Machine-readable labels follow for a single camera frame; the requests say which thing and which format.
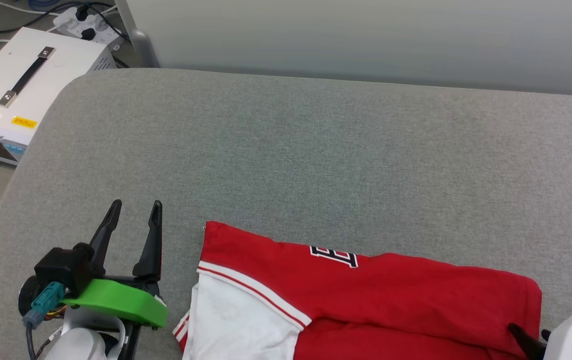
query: white stripe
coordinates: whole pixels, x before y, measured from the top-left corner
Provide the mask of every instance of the white stripe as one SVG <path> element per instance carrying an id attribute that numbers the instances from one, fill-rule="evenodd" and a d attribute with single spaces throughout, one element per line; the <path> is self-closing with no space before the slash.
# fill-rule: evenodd
<path id="1" fill-rule="evenodd" d="M 174 337 L 178 342 L 180 342 L 184 335 L 186 335 L 188 332 L 188 323 L 190 323 L 190 321 L 186 321 L 186 325 L 184 325 L 183 329 L 177 334 L 176 337 Z"/>
<path id="2" fill-rule="evenodd" d="M 174 335 L 174 333 L 177 332 L 177 330 L 179 330 L 179 328 L 181 327 L 181 325 L 183 325 L 183 323 L 186 321 L 186 319 L 188 318 L 188 315 L 190 315 L 190 310 L 188 310 L 188 312 L 186 312 L 186 315 L 184 315 L 181 320 L 179 320 L 179 323 L 177 324 L 177 326 L 174 327 L 174 329 L 172 330 L 172 335 Z"/>
<path id="3" fill-rule="evenodd" d="M 188 328 L 188 335 L 186 335 L 186 346 L 183 348 L 183 356 L 181 360 L 191 360 L 192 356 L 192 342 L 195 338 L 195 327 L 197 319 L 197 297 L 199 296 L 199 283 L 192 287 L 192 292 L 190 294 L 190 318 L 192 319 L 193 326 Z"/>
<path id="4" fill-rule="evenodd" d="M 260 292 L 261 294 L 263 294 L 264 296 L 266 296 L 268 299 L 270 299 L 270 301 L 272 301 L 273 303 L 275 303 L 275 305 L 279 306 L 281 309 L 284 310 L 284 312 L 287 312 L 288 314 L 292 315 L 292 317 L 298 319 L 299 321 L 301 321 L 302 323 L 304 323 L 305 326 L 308 326 L 308 324 L 311 323 L 311 319 L 310 317 L 308 317 L 308 315 L 304 314 L 303 312 L 297 310 L 297 308 L 295 308 L 294 306 L 290 305 L 286 300 L 282 299 L 281 296 L 279 296 L 278 294 L 276 294 L 274 291 L 272 291 L 271 289 L 269 289 L 266 285 L 261 284 L 259 281 L 251 278 L 250 276 L 246 276 L 238 271 L 235 271 L 233 269 L 230 268 L 226 268 L 223 266 L 219 266 L 219 265 L 215 265 L 215 264 L 211 264 L 210 262 L 205 262 L 205 261 L 200 261 L 199 262 L 199 267 L 204 268 L 204 269 L 208 269 L 208 270 L 212 270 L 215 272 L 219 272 L 222 273 L 226 276 L 230 276 L 231 278 L 238 280 L 239 282 L 248 285 L 248 287 L 251 287 L 253 289 L 255 289 L 257 292 Z M 212 276 L 213 278 L 222 280 L 227 282 L 228 284 L 234 285 L 236 287 L 239 287 L 240 289 L 249 292 L 250 294 L 254 294 L 254 292 L 249 291 L 249 289 L 247 289 L 246 287 L 236 283 L 235 281 L 232 281 L 228 278 L 225 278 L 224 276 L 218 276 L 215 273 L 211 273 L 211 272 L 207 272 L 207 271 L 201 271 L 200 269 L 197 269 L 198 273 L 202 273 L 204 275 L 208 275 L 208 276 Z M 276 307 L 274 307 L 271 303 L 269 303 L 268 301 L 266 301 L 265 298 L 263 298 L 262 296 L 257 296 L 257 294 L 254 294 L 258 299 L 260 299 L 261 301 L 263 301 L 264 304 L 268 305 L 270 308 L 272 308 L 273 310 L 275 310 L 275 312 L 281 314 L 286 320 L 290 321 L 294 326 L 296 326 L 297 328 L 299 328 L 299 330 L 303 330 L 303 328 L 301 327 L 301 324 L 294 321 L 292 318 L 290 318 L 288 315 L 283 314 L 281 310 L 277 309 Z"/>

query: white equipment box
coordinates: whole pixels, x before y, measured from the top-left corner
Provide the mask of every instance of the white equipment box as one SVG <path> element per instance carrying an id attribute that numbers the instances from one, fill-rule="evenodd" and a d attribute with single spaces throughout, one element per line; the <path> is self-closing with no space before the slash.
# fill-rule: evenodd
<path id="1" fill-rule="evenodd" d="M 64 86 L 106 68 L 116 66 L 105 44 L 21 28 L 0 50 L 0 162 L 19 164 Z"/>

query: red stripe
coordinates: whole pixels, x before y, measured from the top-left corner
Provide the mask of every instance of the red stripe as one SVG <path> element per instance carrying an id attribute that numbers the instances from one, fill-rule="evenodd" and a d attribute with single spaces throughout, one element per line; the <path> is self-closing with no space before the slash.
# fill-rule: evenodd
<path id="1" fill-rule="evenodd" d="M 179 348 L 181 349 L 181 351 L 186 351 L 186 338 L 188 336 L 182 337 L 181 340 L 179 341 Z"/>
<path id="2" fill-rule="evenodd" d="M 218 271 L 214 271 L 214 270 L 211 270 L 211 269 L 206 269 L 206 268 L 203 268 L 203 267 L 201 267 L 201 266 L 198 266 L 197 269 L 202 270 L 202 271 L 206 271 L 206 272 L 212 272 L 213 274 L 217 274 L 217 275 L 219 275 L 219 276 L 223 276 L 224 278 L 227 278 L 228 280 L 232 280 L 232 281 L 236 282 L 237 284 L 242 285 L 242 286 L 245 287 L 246 289 L 251 290 L 251 291 L 254 292 L 255 294 L 257 294 L 257 295 L 263 297 L 264 299 L 266 299 L 266 301 L 268 301 L 268 303 L 270 303 L 271 305 L 273 305 L 273 306 L 274 306 L 275 308 L 277 308 L 280 312 L 283 312 L 284 314 L 286 314 L 287 317 L 290 317 L 290 319 L 293 319 L 294 321 L 298 322 L 298 323 L 302 326 L 302 328 L 305 328 L 305 327 L 306 327 L 306 325 L 304 325 L 303 322 L 299 321 L 299 319 L 297 319 L 296 317 L 294 317 L 294 316 L 290 315 L 289 313 L 287 313 L 286 310 L 284 310 L 284 309 L 282 309 L 281 307 L 279 307 L 279 305 L 277 305 L 276 303 L 274 303 L 272 300 L 270 300 L 267 296 L 265 296 L 264 294 L 262 294 L 261 292 L 259 292 L 259 291 L 258 291 L 257 289 L 255 289 L 254 287 L 251 287 L 250 285 L 244 284 L 243 282 L 241 282 L 241 281 L 239 281 L 239 280 L 237 280 L 237 279 L 235 279 L 235 278 L 233 278 L 233 277 L 231 277 L 231 276 L 228 276 L 228 275 L 226 275 L 226 274 L 224 274 L 224 273 L 220 273 L 220 272 L 218 272 Z"/>
<path id="3" fill-rule="evenodd" d="M 181 326 L 179 326 L 179 328 L 177 329 L 177 331 L 174 333 L 174 337 L 177 337 L 177 335 L 179 335 L 179 332 L 183 329 L 184 326 L 186 326 L 186 324 L 188 323 L 188 319 L 190 318 L 190 316 L 186 316 L 186 319 L 183 321 L 183 324 L 181 324 Z"/>

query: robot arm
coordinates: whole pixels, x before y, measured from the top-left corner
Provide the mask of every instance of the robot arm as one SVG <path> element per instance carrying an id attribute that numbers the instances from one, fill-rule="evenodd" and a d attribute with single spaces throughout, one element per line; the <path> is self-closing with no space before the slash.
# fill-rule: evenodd
<path id="1" fill-rule="evenodd" d="M 63 314 L 64 325 L 47 360 L 132 360 L 140 328 L 165 326 L 167 309 L 157 284 L 161 279 L 162 204 L 155 201 L 153 205 L 148 237 L 131 277 L 106 276 L 103 268 L 120 211 L 121 201 L 115 200 L 89 243 L 71 250 L 51 249 L 21 288 L 18 305 L 31 359 L 37 357 L 31 331 L 51 316 Z M 65 310 L 50 312 L 62 303 Z M 108 334 L 113 332 L 119 333 L 119 339 Z"/>

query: teal connector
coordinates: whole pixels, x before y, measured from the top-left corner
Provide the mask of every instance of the teal connector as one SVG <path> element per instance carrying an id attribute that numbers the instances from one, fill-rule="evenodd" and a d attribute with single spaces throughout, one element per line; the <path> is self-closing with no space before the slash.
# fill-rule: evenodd
<path id="1" fill-rule="evenodd" d="M 66 290 L 64 289 L 64 285 L 55 281 L 51 282 L 46 286 L 46 289 L 30 303 L 31 310 L 23 316 L 21 322 L 24 326 L 30 324 L 33 329 L 37 328 L 39 324 L 44 321 L 46 313 L 61 303 L 65 295 Z"/>

